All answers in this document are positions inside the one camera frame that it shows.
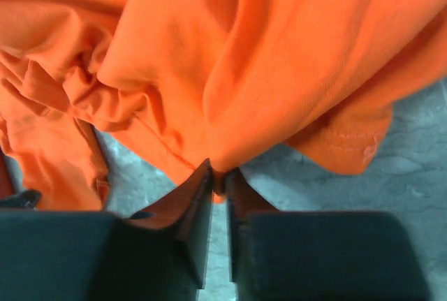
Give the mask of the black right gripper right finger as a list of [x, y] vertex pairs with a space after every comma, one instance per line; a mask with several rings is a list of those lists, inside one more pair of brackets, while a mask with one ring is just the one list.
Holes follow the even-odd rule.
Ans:
[[225, 177], [238, 300], [430, 300], [404, 226], [375, 211], [282, 211]]

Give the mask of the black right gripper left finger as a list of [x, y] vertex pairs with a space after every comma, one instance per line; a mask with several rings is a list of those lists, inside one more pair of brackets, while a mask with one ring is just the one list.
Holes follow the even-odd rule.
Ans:
[[1, 201], [2, 300], [195, 300], [203, 287], [213, 175], [203, 161], [153, 204], [39, 212], [41, 193]]

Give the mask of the orange t shirt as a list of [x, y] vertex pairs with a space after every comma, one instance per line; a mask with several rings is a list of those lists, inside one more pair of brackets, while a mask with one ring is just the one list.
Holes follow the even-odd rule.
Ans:
[[446, 0], [1, 0], [1, 148], [42, 210], [99, 210], [110, 133], [172, 181], [286, 143], [365, 171], [446, 75]]

